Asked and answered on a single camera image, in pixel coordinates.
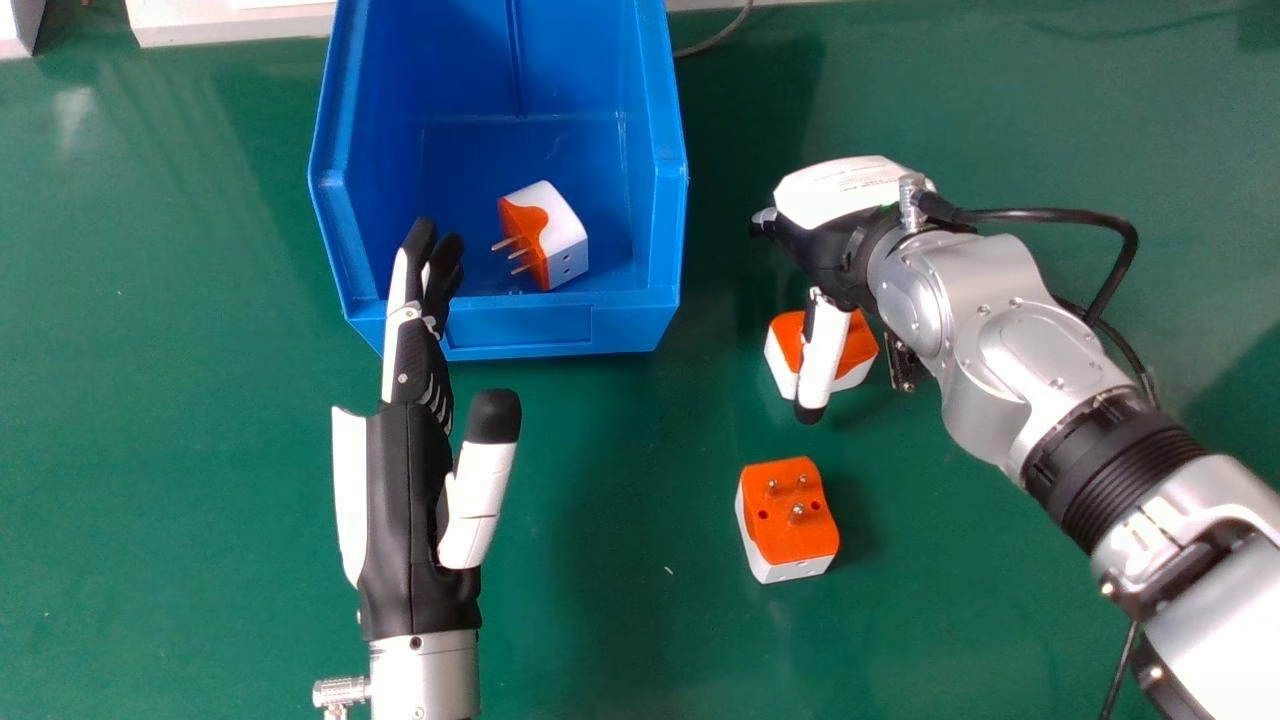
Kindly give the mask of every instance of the green table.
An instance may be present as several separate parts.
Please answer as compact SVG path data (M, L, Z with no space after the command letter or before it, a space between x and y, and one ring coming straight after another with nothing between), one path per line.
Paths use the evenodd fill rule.
M1146 245L1108 316L1193 433L1275 479L1280 5L1116 5L771 8L680 65L662 347L456 368L529 419L485 566L486 717L1097 712L1125 621L1085 559L883 361L792 421L760 347L804 281L744 229L786 172L869 152L973 206L1128 214ZM311 682L366 664L329 406L369 411L379 370L306 192L324 44L143 53L118 4L74 1L42 41L0 65L0 717L319 717ZM1080 300L1116 249L1025 237ZM760 587L735 480L800 454L844 547ZM1155 712L1130 684L1116 716Z

